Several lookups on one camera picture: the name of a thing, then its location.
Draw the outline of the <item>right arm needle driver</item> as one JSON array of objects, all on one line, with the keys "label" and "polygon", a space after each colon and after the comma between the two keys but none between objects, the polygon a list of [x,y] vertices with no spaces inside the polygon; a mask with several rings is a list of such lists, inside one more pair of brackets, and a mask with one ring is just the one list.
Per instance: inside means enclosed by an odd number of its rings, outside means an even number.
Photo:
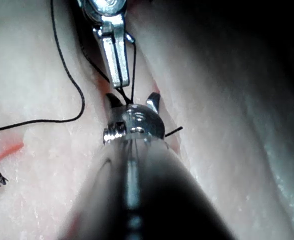
[{"label": "right arm needle driver", "polygon": [[103,143],[131,134],[143,134],[159,139],[165,137],[164,122],[155,111],[141,104],[113,107],[108,110],[108,123],[103,131]]}]

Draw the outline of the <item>left arm needle driver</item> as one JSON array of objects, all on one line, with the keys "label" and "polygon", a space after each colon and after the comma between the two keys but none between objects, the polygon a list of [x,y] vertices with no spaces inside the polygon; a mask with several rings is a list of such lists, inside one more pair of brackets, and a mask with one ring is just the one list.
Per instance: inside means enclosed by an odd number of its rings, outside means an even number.
[{"label": "left arm needle driver", "polygon": [[93,28],[106,22],[125,27],[126,0],[78,0],[85,21]]}]

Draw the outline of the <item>right arm needle driver jaw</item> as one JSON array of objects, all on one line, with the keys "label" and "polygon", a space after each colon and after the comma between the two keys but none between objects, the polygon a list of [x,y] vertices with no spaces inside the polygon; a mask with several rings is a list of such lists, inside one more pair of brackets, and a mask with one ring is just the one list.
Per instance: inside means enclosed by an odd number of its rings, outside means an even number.
[{"label": "right arm needle driver jaw", "polygon": [[123,106],[122,102],[113,93],[105,94],[104,108],[118,108],[121,106]]},{"label": "right arm needle driver jaw", "polygon": [[155,113],[159,113],[161,95],[157,92],[152,92],[146,99],[146,106],[153,110]]}]

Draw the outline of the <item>left arm needle driver jaw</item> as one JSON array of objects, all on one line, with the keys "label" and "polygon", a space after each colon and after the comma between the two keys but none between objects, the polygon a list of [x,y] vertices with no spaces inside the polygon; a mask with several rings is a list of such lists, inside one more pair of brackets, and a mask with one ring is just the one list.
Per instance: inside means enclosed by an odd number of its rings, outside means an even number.
[{"label": "left arm needle driver jaw", "polygon": [[115,50],[118,78],[115,87],[127,87],[130,84],[125,40],[133,44],[135,39],[126,32],[124,22],[115,26]]},{"label": "left arm needle driver jaw", "polygon": [[122,80],[116,54],[115,40],[111,33],[103,33],[102,28],[93,28],[93,35],[99,45],[106,75],[113,88],[121,88]]}]

